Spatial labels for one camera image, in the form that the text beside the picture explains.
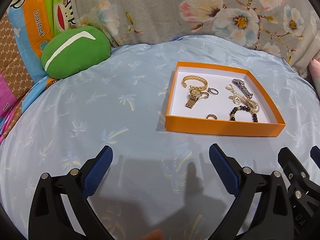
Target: jewelry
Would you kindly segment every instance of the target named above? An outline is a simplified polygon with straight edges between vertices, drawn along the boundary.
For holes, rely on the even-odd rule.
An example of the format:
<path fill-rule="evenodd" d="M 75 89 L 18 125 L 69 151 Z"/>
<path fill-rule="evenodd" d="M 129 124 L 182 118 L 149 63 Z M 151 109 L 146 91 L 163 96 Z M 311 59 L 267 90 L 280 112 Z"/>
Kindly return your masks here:
<path fill-rule="evenodd" d="M 205 80 L 204 78 L 202 77 L 198 77 L 198 76 L 185 76 L 183 79 L 182 79 L 182 86 L 184 88 L 187 87 L 187 84 L 186 84 L 186 81 L 187 80 L 198 80 L 200 82 L 202 82 L 204 84 L 203 87 L 195 87 L 195 86 L 190 86 L 190 89 L 198 89 L 200 91 L 203 91 L 203 90 L 206 90 L 207 87 L 208 87 L 208 82 L 207 80 Z"/>
<path fill-rule="evenodd" d="M 186 107 L 192 108 L 200 98 L 203 98 L 203 99 L 209 98 L 209 93 L 202 92 L 198 89 L 191 89 L 190 90 L 190 98 L 189 98 L 188 102 L 186 103 Z"/>
<path fill-rule="evenodd" d="M 251 98 L 247 98 L 243 95 L 240 95 L 233 89 L 233 86 L 231 84 L 227 85 L 226 89 L 230 90 L 233 93 L 233 96 L 229 96 L 229 98 L 232 99 L 236 105 L 239 105 L 240 104 L 239 101 L 240 101 L 249 107 L 250 113 L 256 114 L 260 111 L 260 106 L 257 101 L 254 101 Z"/>
<path fill-rule="evenodd" d="M 239 111 L 239 110 L 244 110 L 244 111 L 247 111 L 247 112 L 250 112 L 250 108 L 249 107 L 246 107 L 246 106 L 238 106 L 238 107 L 234 107 L 233 110 L 231 111 L 230 113 L 230 121 L 235 121 L 235 113 L 236 111 Z M 257 118 L 257 114 L 256 113 L 252 113 L 252 120 L 253 122 L 258 122 L 258 118 Z"/>
<path fill-rule="evenodd" d="M 209 93 L 203 92 L 208 86 L 208 82 L 204 78 L 198 76 L 185 76 L 182 79 L 182 86 L 185 88 L 187 87 L 186 80 L 198 80 L 204 84 L 202 87 L 190 86 L 190 98 L 186 103 L 186 107 L 192 108 L 200 98 L 209 98 Z"/>
<path fill-rule="evenodd" d="M 240 90 L 244 93 L 244 95 L 247 97 L 247 98 L 252 98 L 253 94 L 249 93 L 249 91 L 247 90 L 247 88 L 244 86 L 244 82 L 240 79 L 237 79 L 237 78 L 234 78 L 232 80 L 232 82 L 234 84 L 237 85 L 238 88 L 240 88 Z"/>
<path fill-rule="evenodd" d="M 213 94 L 213 95 L 218 95 L 218 94 L 219 94 L 219 91 L 216 90 L 215 88 L 208 88 L 208 92 L 211 93 L 211 94 Z"/>
<path fill-rule="evenodd" d="M 214 114 L 208 114 L 206 119 L 209 119 L 209 117 L 212 117 L 214 120 L 217 120 L 217 117 Z"/>

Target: white stripe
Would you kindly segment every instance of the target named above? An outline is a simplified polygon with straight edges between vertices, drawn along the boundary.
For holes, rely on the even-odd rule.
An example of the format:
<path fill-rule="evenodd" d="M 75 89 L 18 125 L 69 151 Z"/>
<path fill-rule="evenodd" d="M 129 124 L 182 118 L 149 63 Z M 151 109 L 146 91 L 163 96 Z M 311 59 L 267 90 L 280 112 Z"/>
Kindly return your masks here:
<path fill-rule="evenodd" d="M 52 56 L 49 58 L 49 60 L 47 61 L 47 63 L 44 66 L 44 71 L 47 71 L 49 64 L 51 63 L 51 61 L 53 61 L 53 59 L 55 57 L 57 57 L 57 55 L 59 55 L 59 53 L 61 51 L 63 51 L 66 47 L 68 47 L 69 45 L 71 45 L 73 42 L 75 42 L 76 40 L 78 40 L 81 37 L 85 37 L 91 40 L 95 40 L 96 38 L 93 37 L 90 33 L 83 31 L 80 33 L 77 33 L 76 35 L 72 36 L 70 39 L 68 39 L 65 43 L 63 43 L 53 54 Z"/>

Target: light blue bedsheet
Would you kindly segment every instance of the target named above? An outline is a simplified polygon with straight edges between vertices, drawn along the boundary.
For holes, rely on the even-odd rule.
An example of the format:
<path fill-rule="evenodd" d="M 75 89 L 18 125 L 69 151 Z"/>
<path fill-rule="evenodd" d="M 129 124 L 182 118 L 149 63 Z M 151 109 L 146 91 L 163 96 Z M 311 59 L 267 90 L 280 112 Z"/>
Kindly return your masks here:
<path fill-rule="evenodd" d="M 277 138 L 166 132 L 170 80 L 179 60 L 249 69 L 287 126 Z M 210 145 L 218 143 L 240 165 L 266 174 L 281 170 L 277 154 L 289 147 L 319 184 L 320 171 L 309 158 L 311 147 L 320 145 L 319 122 L 315 91 L 277 57 L 213 36 L 123 46 L 105 62 L 55 83 L 23 114 L 0 147 L 0 201 L 27 236 L 40 175 L 80 168 L 106 144 L 114 159 L 89 199 L 115 238 L 137 239 L 159 228 L 164 239 L 206 239 L 234 200 L 210 163 Z"/>

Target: gold chain bracelet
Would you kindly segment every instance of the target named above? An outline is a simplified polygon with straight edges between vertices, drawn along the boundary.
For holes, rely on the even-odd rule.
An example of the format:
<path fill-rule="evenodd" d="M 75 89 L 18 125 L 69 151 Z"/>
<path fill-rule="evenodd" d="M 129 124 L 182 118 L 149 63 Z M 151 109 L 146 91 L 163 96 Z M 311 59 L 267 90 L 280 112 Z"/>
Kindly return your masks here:
<path fill-rule="evenodd" d="M 208 87 L 208 82 L 207 82 L 204 78 L 198 77 L 198 76 L 186 76 L 186 77 L 184 77 L 184 78 L 182 79 L 182 86 L 183 86 L 184 88 L 187 87 L 187 84 L 186 84 L 186 81 L 187 81 L 187 80 L 198 80 L 198 81 L 200 81 L 200 82 L 202 82 L 202 83 L 204 84 L 203 87 L 190 86 L 190 89 L 198 89 L 198 90 L 200 90 L 200 91 L 204 91 L 204 90 L 206 90 L 207 87 Z"/>

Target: green pillow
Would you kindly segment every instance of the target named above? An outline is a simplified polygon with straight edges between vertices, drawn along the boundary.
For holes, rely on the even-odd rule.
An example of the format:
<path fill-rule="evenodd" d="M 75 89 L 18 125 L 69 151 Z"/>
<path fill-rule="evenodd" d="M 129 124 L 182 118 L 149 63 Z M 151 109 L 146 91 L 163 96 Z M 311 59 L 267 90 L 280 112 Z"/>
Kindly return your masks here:
<path fill-rule="evenodd" d="M 56 79 L 67 78 L 110 57 L 110 42 L 92 26 L 70 29 L 55 36 L 45 47 L 41 65 Z"/>

